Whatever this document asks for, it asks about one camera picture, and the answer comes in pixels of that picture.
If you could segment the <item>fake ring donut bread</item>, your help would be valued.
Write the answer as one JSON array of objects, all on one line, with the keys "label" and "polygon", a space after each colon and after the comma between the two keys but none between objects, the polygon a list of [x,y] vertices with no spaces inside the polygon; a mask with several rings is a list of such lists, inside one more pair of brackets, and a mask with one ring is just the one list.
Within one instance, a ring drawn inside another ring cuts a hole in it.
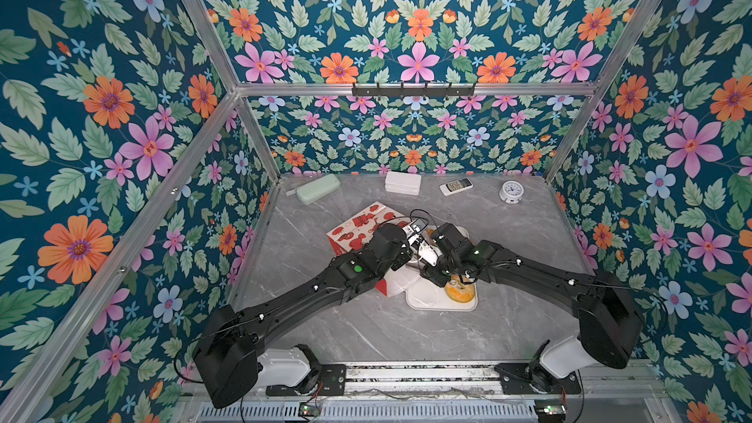
[{"label": "fake ring donut bread", "polygon": [[459,304],[469,304],[476,298],[475,286],[459,280],[450,280],[445,286],[445,292],[450,300]]}]

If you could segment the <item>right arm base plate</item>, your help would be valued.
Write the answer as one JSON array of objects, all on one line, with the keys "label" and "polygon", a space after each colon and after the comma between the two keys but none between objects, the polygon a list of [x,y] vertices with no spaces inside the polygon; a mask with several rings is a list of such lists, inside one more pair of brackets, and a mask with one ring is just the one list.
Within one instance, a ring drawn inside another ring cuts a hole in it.
[{"label": "right arm base plate", "polygon": [[577,373],[559,379],[544,368],[525,362],[500,362],[493,367],[507,395],[581,395],[583,388]]}]

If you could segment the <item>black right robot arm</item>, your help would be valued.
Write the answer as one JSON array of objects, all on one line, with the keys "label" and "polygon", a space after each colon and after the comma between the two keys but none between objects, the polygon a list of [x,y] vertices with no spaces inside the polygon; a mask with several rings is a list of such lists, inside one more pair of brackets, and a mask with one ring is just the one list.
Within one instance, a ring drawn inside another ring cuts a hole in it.
[{"label": "black right robot arm", "polygon": [[456,279],[512,287],[544,300],[578,321],[572,334],[556,343],[544,342],[522,375],[497,366],[503,377],[551,391],[583,368],[600,364],[621,370],[628,366],[644,329],[634,290],[610,272],[586,274],[529,260],[509,248],[483,240],[477,244],[455,225],[444,223],[430,234],[434,258],[424,262],[421,276],[437,287]]}]

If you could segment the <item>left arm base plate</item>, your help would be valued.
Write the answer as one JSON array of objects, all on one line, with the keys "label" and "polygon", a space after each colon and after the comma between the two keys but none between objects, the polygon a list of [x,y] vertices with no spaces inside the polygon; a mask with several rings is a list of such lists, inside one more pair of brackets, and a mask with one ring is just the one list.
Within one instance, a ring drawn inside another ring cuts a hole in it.
[{"label": "left arm base plate", "polygon": [[266,397],[341,397],[345,395],[347,374],[345,364],[323,364],[294,387],[268,386],[264,393]]}]

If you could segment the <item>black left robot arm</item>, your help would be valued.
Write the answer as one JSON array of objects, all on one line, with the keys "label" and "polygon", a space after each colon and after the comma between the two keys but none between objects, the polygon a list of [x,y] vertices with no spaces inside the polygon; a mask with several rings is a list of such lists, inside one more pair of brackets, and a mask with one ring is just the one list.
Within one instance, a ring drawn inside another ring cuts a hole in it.
[{"label": "black left robot arm", "polygon": [[193,362],[213,406],[224,409],[258,388],[309,393],[322,369],[311,348],[272,350],[271,344],[320,311],[373,290],[411,257],[405,231],[385,224],[360,250],[333,258],[307,283],[242,311],[226,305],[211,313]]}]

